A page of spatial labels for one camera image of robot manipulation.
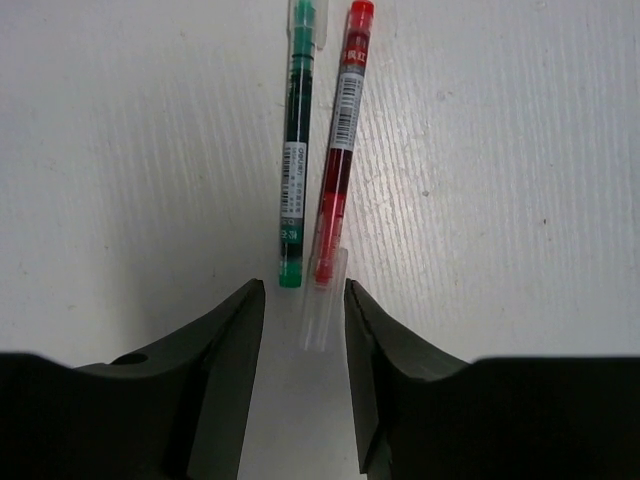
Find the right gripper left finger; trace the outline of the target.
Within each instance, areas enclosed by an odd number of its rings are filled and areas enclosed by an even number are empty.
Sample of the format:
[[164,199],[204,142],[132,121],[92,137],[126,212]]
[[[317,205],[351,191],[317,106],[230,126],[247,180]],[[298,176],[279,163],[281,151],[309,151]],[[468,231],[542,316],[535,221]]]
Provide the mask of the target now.
[[262,339],[253,279],[111,363],[1,356],[5,479],[234,479]]

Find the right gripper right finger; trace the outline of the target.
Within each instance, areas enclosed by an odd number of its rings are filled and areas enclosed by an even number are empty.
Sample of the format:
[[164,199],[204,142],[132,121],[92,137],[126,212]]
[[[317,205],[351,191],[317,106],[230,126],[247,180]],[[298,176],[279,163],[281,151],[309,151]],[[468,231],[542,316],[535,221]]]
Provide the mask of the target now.
[[344,289],[359,469],[369,479],[635,479],[636,357],[463,361]]

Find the red refill pen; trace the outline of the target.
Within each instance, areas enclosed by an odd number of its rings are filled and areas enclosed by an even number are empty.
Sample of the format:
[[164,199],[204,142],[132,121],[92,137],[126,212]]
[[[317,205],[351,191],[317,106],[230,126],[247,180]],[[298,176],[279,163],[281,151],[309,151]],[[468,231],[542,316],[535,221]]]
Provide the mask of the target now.
[[302,310],[300,347],[322,352],[339,313],[348,251],[341,247],[351,166],[374,21],[371,1],[346,16],[331,126]]

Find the green refill pen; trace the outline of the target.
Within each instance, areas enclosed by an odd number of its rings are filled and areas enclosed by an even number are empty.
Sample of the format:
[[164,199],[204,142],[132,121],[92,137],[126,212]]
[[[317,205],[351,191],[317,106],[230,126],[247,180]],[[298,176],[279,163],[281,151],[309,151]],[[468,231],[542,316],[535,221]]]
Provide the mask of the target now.
[[306,183],[316,53],[327,35],[328,3],[290,1],[288,69],[280,191],[279,285],[302,284]]

